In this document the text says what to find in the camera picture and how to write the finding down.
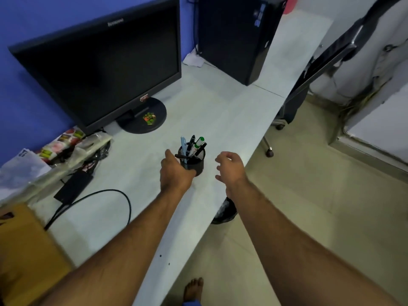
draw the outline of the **paper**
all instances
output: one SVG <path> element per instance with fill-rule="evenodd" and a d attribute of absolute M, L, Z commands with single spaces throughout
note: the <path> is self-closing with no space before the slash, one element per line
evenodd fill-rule
<path fill-rule="evenodd" d="M 197 55 L 196 49 L 193 49 L 191 53 L 187 54 L 184 58 L 183 63 L 190 66 L 198 66 L 199 68 L 203 66 L 205 60 Z"/>
<path fill-rule="evenodd" d="M 0 201 L 22 191 L 51 168 L 31 150 L 23 149 L 0 168 Z"/>

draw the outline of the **pink plastic object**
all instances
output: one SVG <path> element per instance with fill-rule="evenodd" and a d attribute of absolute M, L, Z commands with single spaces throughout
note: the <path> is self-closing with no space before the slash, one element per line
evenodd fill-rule
<path fill-rule="evenodd" d="M 285 10 L 283 11 L 283 14 L 289 14 L 294 8 L 298 0 L 288 0 L 288 3 L 286 3 Z"/>

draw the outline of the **person's left hand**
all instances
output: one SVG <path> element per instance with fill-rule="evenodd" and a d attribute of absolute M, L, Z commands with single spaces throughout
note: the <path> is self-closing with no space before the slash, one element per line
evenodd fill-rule
<path fill-rule="evenodd" d="M 160 189 L 180 190 L 184 194 L 190 188 L 196 171 L 182 167 L 169 149 L 164 154 L 166 157 L 161 163 Z"/>

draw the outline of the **hand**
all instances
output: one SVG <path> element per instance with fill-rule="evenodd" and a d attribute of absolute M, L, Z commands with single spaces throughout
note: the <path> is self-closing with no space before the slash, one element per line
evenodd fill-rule
<path fill-rule="evenodd" d="M 219 175 L 215 178 L 220 182 L 223 182 L 226 186 L 226 193 L 229 198 L 232 196 L 232 190 L 240 181 L 248 181 L 244 164 L 241 158 L 236 153 L 230 153 L 229 151 L 223 151 L 216 159 L 221 165 L 217 166 L 217 170 L 220 171 Z"/>
<path fill-rule="evenodd" d="M 183 194 L 190 188 L 195 170 L 186 170 L 178 162 L 169 149 L 164 153 L 166 157 L 162 160 L 160 170 L 160 189 L 180 190 Z"/>

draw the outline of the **black cpu case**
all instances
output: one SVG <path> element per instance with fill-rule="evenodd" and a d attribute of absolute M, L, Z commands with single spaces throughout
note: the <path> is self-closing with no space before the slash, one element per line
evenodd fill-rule
<path fill-rule="evenodd" d="M 261 73 L 287 0 L 199 0 L 198 52 L 238 82 Z"/>

